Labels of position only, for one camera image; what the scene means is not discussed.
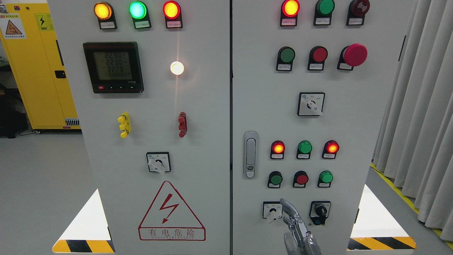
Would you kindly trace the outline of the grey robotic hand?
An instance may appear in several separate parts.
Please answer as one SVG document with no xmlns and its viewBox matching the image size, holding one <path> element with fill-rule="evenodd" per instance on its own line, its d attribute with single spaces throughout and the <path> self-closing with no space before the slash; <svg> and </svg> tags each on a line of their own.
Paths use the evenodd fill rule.
<svg viewBox="0 0 453 255">
<path fill-rule="evenodd" d="M 296 208 L 281 198 L 282 210 L 288 217 L 283 221 L 288 225 L 289 233 L 284 234 L 284 243 L 288 255 L 321 255 L 319 244 L 314 235 L 308 231 L 303 219 Z"/>
</svg>

